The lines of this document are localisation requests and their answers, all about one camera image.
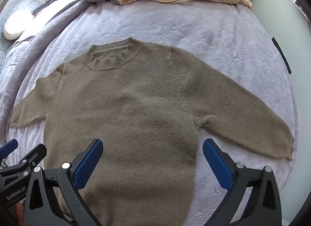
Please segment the olive brown knit sweater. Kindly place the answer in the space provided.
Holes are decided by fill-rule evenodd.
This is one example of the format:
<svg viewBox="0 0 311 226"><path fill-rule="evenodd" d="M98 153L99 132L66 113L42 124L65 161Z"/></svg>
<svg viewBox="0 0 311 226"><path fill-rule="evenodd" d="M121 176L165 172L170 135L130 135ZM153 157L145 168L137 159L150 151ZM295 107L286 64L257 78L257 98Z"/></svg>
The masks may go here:
<svg viewBox="0 0 311 226"><path fill-rule="evenodd" d="M45 121L46 168L99 138L82 198L103 225L202 225L194 198L199 130L292 159L288 125L261 99L189 52L129 38L91 46L36 81L10 126Z"/></svg>

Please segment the white round cushion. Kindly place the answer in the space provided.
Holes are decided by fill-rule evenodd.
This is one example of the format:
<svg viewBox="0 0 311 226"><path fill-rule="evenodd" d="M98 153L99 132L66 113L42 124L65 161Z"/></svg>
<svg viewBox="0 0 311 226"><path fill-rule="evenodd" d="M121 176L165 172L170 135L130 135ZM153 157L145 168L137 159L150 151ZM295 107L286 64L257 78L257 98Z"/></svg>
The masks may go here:
<svg viewBox="0 0 311 226"><path fill-rule="evenodd" d="M8 17L3 34L7 40L16 40L32 22L33 14L27 10L18 10Z"/></svg>

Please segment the grey quilted headboard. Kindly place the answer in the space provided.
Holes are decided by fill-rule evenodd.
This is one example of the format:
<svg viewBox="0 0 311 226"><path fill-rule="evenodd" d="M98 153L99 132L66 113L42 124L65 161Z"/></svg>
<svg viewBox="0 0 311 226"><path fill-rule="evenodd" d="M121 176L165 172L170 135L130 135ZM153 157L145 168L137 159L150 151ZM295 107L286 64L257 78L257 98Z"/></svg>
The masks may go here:
<svg viewBox="0 0 311 226"><path fill-rule="evenodd" d="M3 33L7 19L16 11L26 10L32 12L40 6L41 2L38 0L16 0L9 7L9 10L1 15L1 55L3 55L3 53L13 44L13 41L7 40Z"/></svg>

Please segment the lavender embossed bed blanket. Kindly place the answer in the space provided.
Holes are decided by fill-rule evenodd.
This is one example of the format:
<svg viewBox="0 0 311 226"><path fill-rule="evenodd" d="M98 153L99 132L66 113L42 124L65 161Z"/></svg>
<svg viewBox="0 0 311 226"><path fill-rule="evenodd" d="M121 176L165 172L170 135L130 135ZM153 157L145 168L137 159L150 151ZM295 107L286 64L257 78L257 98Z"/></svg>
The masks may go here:
<svg viewBox="0 0 311 226"><path fill-rule="evenodd" d="M43 141L44 123L9 128L14 104L31 91L38 78L91 45L133 37L173 45L202 59L257 95L298 136L298 116L289 75L270 36L244 5L205 1L165 5L138 1L118 6L95 3L62 27L52 39L45 25L73 0L43 9L5 53L1 70L1 144L12 138L18 149L5 161L14 165Z"/></svg>

